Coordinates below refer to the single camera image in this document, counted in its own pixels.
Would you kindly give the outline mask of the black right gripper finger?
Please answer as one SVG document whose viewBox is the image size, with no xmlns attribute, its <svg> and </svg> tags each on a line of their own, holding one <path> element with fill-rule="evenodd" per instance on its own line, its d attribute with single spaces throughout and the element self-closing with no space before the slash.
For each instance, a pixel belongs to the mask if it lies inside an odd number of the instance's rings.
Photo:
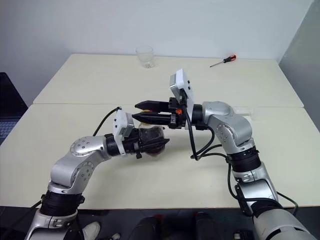
<svg viewBox="0 0 320 240">
<path fill-rule="evenodd" d="M 169 112 L 169 103 L 166 101 L 145 100 L 137 103 L 134 107 L 152 112 Z"/>
<path fill-rule="evenodd" d="M 169 125 L 171 123 L 170 114 L 159 114 L 157 112 L 140 112 L 131 115 L 133 119 L 151 125 Z"/>
</svg>

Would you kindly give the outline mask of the white shoe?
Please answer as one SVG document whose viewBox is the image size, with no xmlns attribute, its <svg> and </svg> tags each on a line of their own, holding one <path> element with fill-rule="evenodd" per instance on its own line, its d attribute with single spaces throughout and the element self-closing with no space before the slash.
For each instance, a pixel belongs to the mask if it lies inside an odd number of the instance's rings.
<svg viewBox="0 0 320 240">
<path fill-rule="evenodd" d="M 88 225 L 86 225 L 82 229 L 84 240 L 96 240 L 99 232 L 101 230 L 101 225 L 99 222 L 94 221 Z"/>
</svg>

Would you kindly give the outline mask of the clear plastic drink bottle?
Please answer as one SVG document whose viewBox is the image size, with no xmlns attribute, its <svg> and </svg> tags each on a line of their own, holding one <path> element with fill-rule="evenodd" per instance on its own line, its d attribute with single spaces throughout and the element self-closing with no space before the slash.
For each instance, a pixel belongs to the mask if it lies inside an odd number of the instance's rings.
<svg viewBox="0 0 320 240">
<path fill-rule="evenodd" d="M 152 125 L 140 123 L 139 144 L 144 153 L 149 156 L 156 157 L 165 149 L 169 139 L 164 136 L 164 129 L 161 125 Z"/>
</svg>

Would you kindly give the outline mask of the orange black handled screwdriver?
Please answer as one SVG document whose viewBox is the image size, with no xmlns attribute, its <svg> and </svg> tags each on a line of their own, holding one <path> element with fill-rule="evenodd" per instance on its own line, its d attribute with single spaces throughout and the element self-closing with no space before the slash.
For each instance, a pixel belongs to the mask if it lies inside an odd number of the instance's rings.
<svg viewBox="0 0 320 240">
<path fill-rule="evenodd" d="M 223 60 L 221 60 L 220 62 L 215 63 L 213 65 L 210 65 L 209 68 L 212 68 L 212 67 L 217 66 L 219 64 L 226 64 L 226 63 L 229 63 L 229 62 L 233 62 L 233 61 L 236 60 L 236 58 L 237 58 L 237 56 L 235 54 L 230 55 L 230 56 L 224 58 Z"/>
</svg>

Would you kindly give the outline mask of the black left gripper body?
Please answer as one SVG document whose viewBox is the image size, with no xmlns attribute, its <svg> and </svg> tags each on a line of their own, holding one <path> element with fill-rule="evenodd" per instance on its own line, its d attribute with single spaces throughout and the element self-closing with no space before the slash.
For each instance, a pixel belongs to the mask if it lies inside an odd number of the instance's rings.
<svg viewBox="0 0 320 240">
<path fill-rule="evenodd" d="M 134 128 L 128 137 L 124 137 L 123 147 L 126 154 L 135 154 L 137 159 L 142 158 L 140 150 L 140 131 L 138 128 Z"/>
</svg>

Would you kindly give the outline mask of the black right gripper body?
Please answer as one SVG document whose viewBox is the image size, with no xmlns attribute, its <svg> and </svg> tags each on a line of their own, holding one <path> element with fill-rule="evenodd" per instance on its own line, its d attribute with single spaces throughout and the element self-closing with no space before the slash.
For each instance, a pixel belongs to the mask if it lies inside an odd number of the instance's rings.
<svg viewBox="0 0 320 240">
<path fill-rule="evenodd" d="M 168 101 L 168 112 L 170 113 L 170 121 L 168 127 L 170 129 L 181 129 L 186 126 L 186 117 L 183 111 L 183 105 L 174 97 L 170 97 Z"/>
</svg>

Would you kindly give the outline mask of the dark laptop computer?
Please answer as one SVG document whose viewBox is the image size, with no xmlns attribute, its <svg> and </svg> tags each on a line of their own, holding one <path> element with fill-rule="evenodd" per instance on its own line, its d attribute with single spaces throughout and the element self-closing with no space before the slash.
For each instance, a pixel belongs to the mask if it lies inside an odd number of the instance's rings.
<svg viewBox="0 0 320 240">
<path fill-rule="evenodd" d="M 0 72 L 0 145 L 27 111 L 28 107 L 9 76 Z"/>
</svg>

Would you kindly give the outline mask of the clear glass tumbler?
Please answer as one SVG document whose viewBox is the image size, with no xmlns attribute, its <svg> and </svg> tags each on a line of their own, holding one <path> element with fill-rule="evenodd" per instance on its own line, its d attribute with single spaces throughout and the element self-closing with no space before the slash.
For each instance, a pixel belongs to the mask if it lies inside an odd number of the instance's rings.
<svg viewBox="0 0 320 240">
<path fill-rule="evenodd" d="M 154 52 L 151 46 L 140 46 L 135 51 L 140 64 L 144 68 L 150 69 L 154 67 Z"/>
</svg>

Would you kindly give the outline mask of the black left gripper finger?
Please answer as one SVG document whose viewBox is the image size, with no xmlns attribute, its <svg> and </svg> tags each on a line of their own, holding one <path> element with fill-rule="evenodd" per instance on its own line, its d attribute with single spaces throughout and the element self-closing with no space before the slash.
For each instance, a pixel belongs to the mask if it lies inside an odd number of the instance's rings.
<svg viewBox="0 0 320 240">
<path fill-rule="evenodd" d="M 144 153 L 160 153 L 165 149 L 169 141 L 169 138 L 164 138 L 154 142 L 147 142 L 146 144 L 142 144 L 139 150 Z"/>
<path fill-rule="evenodd" d="M 144 136 L 163 136 L 164 130 L 161 126 L 140 127 L 139 131 Z"/>
</svg>

